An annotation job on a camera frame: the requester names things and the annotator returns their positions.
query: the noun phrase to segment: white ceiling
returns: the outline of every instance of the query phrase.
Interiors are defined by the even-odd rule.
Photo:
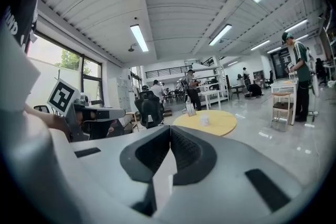
[[[322,24],[324,0],[41,0],[40,16],[54,23],[59,16],[77,32],[77,40],[104,51],[119,65],[197,58],[235,56],[270,39],[260,49],[278,47],[284,29],[308,18],[292,31],[294,36],[315,35]],[[149,47],[143,53],[130,26],[139,24]],[[211,39],[226,25],[233,28],[215,46]]]

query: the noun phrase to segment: tree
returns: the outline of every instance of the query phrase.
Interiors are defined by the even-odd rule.
[[[79,55],[74,54],[68,50],[63,50],[61,55],[61,62],[55,64],[57,67],[63,67],[71,70],[78,70],[79,68]],[[89,75],[91,69],[88,67],[88,61],[84,60],[83,73]]]

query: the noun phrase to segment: man in green jacket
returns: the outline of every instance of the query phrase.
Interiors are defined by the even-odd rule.
[[[296,65],[294,65],[290,71],[297,71],[299,78],[295,120],[305,122],[308,116],[310,85],[310,72],[307,66],[307,49],[301,42],[296,41],[291,33],[283,33],[282,41],[293,48]]]

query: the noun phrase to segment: window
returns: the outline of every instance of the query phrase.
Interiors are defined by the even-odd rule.
[[[141,80],[141,71],[140,67],[132,67],[131,69],[131,77],[132,77],[132,86],[137,87],[139,89],[142,88],[142,80]]]
[[[103,106],[101,64],[43,34],[36,36],[37,40],[29,45],[27,56],[41,74],[28,96],[27,103],[30,106],[46,105],[57,79],[60,78],[79,92],[85,92],[93,101],[92,105]]]
[[[88,96],[93,106],[104,106],[101,64],[87,58],[83,59],[81,90]]]

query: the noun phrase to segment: railing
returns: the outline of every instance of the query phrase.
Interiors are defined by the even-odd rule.
[[[146,72],[146,78],[154,78],[154,77],[160,77],[160,76],[165,76],[165,75],[184,73],[190,68],[192,68],[192,66],[173,67],[173,68],[148,71]]]
[[[224,58],[225,58],[225,56],[220,56],[218,59],[220,61]],[[201,64],[204,65],[204,66],[207,66],[207,67],[212,66],[214,64],[214,59],[213,59],[213,57],[210,57],[209,59],[205,60],[204,62],[201,62]]]
[[[202,65],[204,66],[212,66],[214,64],[214,59],[210,57],[209,59],[205,60],[204,62],[201,62]]]

